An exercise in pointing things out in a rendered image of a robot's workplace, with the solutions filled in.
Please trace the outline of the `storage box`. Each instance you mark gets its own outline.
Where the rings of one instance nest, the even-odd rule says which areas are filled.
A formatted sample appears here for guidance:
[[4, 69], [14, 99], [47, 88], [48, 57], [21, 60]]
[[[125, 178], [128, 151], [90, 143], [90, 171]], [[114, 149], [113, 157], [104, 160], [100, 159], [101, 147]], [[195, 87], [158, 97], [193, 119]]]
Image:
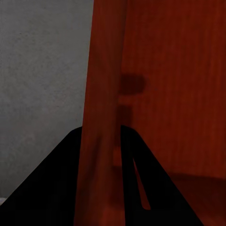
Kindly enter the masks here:
[[94, 0], [73, 226], [126, 226], [122, 125], [226, 226], [226, 0]]

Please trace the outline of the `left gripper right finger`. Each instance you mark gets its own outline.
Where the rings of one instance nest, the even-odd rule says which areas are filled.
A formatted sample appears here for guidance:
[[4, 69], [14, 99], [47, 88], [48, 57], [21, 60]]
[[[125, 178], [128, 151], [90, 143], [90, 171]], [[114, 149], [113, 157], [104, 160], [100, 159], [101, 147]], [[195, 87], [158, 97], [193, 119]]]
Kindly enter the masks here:
[[[151, 210], [142, 207], [133, 158]], [[136, 130], [121, 126], [126, 226], [204, 226]]]

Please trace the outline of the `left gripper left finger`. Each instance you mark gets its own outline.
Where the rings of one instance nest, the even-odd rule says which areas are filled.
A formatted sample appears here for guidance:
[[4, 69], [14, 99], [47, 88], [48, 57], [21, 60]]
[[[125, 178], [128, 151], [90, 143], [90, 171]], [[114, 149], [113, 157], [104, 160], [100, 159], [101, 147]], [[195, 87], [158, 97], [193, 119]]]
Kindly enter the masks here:
[[73, 226], [82, 127], [71, 130], [0, 206], [0, 226]]

